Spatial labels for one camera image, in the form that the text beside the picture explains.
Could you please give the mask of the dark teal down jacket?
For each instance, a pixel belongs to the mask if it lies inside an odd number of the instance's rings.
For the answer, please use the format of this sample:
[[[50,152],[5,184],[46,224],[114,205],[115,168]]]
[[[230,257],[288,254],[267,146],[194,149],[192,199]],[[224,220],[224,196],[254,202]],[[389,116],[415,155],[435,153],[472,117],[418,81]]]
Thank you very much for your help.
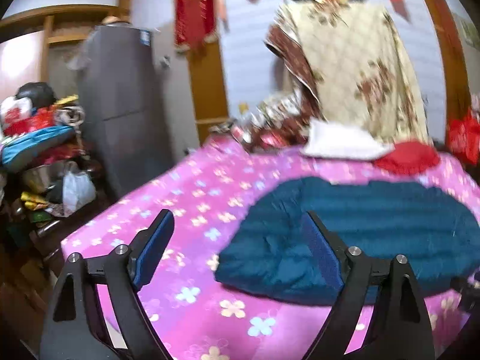
[[[216,281],[280,302],[330,306],[329,285],[308,247],[303,219],[315,213],[347,245],[374,258],[404,254],[426,296],[448,290],[479,266],[479,224],[441,189],[415,182],[331,184],[289,180],[264,194],[220,252]]]

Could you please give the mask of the pile of colourful clothes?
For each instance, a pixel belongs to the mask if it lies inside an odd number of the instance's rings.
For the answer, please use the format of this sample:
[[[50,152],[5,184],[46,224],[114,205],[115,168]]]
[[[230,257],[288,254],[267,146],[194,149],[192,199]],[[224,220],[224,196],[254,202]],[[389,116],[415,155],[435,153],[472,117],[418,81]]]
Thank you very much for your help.
[[[9,97],[1,105],[1,208],[19,207],[65,217],[95,199],[69,187],[70,162],[85,156],[80,125],[85,121],[78,96],[54,96],[38,107],[29,96]]]

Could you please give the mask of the pink floral bed sheet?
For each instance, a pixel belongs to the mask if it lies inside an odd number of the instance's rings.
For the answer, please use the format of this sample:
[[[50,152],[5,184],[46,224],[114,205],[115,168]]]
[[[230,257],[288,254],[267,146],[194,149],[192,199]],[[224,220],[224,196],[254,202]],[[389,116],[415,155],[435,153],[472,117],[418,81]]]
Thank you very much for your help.
[[[167,208],[175,231],[139,297],[174,359],[300,359],[328,308],[229,290],[214,274],[219,252],[250,206],[281,182],[304,176],[332,185],[400,181],[369,163],[305,158],[295,149],[253,155],[222,138],[122,197],[63,240],[62,250],[86,258],[107,254],[131,242]]]

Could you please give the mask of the white plastic bag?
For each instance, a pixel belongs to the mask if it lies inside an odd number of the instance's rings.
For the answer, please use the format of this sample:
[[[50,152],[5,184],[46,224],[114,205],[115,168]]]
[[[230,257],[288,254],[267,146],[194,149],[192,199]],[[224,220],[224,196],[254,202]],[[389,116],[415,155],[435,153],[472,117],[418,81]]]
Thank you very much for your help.
[[[96,198],[95,185],[89,174],[81,171],[73,161],[66,163],[62,198],[66,217],[93,202]]]

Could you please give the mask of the red cushion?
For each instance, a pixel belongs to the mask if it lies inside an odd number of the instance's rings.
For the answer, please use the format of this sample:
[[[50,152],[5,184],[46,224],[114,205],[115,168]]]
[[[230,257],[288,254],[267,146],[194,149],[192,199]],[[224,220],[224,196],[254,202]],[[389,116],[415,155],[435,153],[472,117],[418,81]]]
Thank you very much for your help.
[[[396,143],[394,150],[375,160],[373,165],[383,171],[401,176],[414,176],[440,164],[437,150],[419,141]]]

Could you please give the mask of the red shopping bag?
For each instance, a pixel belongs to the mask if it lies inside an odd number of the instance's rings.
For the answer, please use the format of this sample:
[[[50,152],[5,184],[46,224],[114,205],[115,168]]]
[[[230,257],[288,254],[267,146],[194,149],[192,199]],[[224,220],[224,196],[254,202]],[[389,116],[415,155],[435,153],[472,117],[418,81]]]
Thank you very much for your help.
[[[462,119],[448,123],[447,147],[463,164],[479,163],[479,114],[469,109]]]

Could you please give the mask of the white pillow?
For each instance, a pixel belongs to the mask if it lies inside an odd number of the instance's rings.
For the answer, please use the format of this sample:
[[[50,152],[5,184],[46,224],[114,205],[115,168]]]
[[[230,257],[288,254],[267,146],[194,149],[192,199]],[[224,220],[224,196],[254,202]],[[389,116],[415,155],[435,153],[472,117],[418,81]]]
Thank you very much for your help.
[[[394,150],[394,145],[376,141],[359,127],[311,119],[307,143],[300,153],[311,158],[374,161]]]

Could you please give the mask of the clear plastic bag with red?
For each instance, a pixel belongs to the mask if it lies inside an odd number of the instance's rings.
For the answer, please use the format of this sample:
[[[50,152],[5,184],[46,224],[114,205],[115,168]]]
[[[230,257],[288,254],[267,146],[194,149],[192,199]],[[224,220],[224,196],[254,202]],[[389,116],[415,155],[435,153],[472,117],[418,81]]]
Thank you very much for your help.
[[[282,131],[270,127],[263,117],[246,113],[235,119],[229,134],[248,153],[270,153],[290,146]]]

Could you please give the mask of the grey refrigerator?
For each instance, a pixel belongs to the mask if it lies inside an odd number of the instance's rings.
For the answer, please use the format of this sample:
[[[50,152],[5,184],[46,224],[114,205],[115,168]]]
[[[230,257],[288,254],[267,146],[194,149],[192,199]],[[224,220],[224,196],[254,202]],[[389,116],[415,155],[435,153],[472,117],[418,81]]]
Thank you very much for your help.
[[[83,135],[120,199],[173,166],[151,34],[102,25],[85,47],[77,73]]]

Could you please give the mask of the cream floral rose quilt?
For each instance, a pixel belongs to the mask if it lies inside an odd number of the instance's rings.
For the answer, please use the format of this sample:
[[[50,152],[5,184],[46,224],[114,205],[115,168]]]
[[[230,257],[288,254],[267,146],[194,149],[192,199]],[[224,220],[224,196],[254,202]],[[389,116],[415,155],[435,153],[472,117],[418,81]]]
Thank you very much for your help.
[[[430,144],[416,72],[385,7],[284,2],[265,38],[301,90],[302,114],[384,143]]]

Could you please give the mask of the red hanging wall ornament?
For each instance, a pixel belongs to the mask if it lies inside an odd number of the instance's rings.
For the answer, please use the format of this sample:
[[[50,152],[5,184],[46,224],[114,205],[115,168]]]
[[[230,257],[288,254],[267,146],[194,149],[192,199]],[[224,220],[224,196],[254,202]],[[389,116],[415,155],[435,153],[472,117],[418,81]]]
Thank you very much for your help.
[[[185,53],[218,39],[216,0],[173,0],[174,45]]]

